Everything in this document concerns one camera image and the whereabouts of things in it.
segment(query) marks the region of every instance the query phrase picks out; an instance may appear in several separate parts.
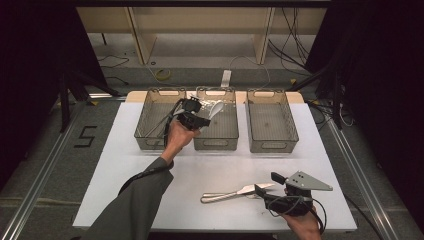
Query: plastic storage bin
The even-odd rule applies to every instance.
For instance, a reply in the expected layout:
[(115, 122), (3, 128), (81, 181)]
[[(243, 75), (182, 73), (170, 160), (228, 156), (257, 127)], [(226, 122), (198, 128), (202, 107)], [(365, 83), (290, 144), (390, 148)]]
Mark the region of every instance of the plastic storage bin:
[(151, 88), (147, 92), (134, 137), (141, 150), (163, 150), (164, 118), (175, 103), (185, 98), (184, 88)]
[(293, 151), (299, 137), (284, 90), (248, 90), (246, 113), (250, 152)]
[(236, 150), (239, 138), (236, 95), (233, 88), (198, 87), (196, 95), (203, 107), (197, 114), (208, 118), (212, 106), (224, 102), (222, 110), (211, 120), (209, 127), (194, 138), (196, 150)]

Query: hand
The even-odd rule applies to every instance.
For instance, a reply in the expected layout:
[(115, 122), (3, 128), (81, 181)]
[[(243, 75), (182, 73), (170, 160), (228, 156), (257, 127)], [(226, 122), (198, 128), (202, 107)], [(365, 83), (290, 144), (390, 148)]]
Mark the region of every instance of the hand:
[(319, 232), (318, 221), (311, 212), (308, 212), (304, 216), (292, 217), (286, 214), (280, 214), (289, 225), (290, 229), (297, 235), (301, 240), (310, 239), (321, 239)]
[(200, 134), (199, 130), (190, 131), (184, 127), (179, 121), (172, 121), (169, 126), (168, 144), (162, 152), (161, 157), (171, 164), (174, 157), (185, 147), (190, 141)]

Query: gray sleeve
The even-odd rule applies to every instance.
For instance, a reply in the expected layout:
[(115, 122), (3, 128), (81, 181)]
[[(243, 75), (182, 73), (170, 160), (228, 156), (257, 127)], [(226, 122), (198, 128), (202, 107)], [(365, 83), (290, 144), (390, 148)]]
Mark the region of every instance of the gray sleeve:
[[(163, 166), (165, 160), (158, 158), (146, 170)], [(165, 170), (135, 180), (103, 210), (82, 239), (147, 239), (172, 179)]]

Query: silver tongs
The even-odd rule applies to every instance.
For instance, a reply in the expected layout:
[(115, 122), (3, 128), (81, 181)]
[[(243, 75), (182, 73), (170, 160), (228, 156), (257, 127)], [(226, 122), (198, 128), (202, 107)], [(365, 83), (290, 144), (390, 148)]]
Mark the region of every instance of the silver tongs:
[[(267, 187), (273, 186), (274, 183), (259, 183), (256, 185), (259, 186), (260, 188), (267, 188)], [(255, 185), (252, 184), (252, 185), (244, 186), (239, 191), (231, 192), (231, 193), (204, 193), (202, 197), (200, 198), (200, 202), (211, 203), (211, 202), (224, 200), (224, 199), (231, 198), (238, 195), (244, 195), (244, 196), (248, 196), (249, 198), (254, 198), (254, 195), (253, 195), (254, 192), (255, 192)]]

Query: person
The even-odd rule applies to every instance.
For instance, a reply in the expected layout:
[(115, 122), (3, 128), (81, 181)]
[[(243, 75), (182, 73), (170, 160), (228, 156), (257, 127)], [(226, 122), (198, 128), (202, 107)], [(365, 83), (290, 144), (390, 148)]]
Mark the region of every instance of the person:
[[(199, 130), (190, 131), (179, 121), (172, 121), (165, 150), (146, 171), (170, 166), (175, 156), (199, 134)], [(172, 180), (170, 171), (165, 170), (133, 181), (103, 210), (81, 239), (148, 239), (162, 195)], [(299, 239), (320, 239), (318, 223), (309, 214), (282, 217)]]

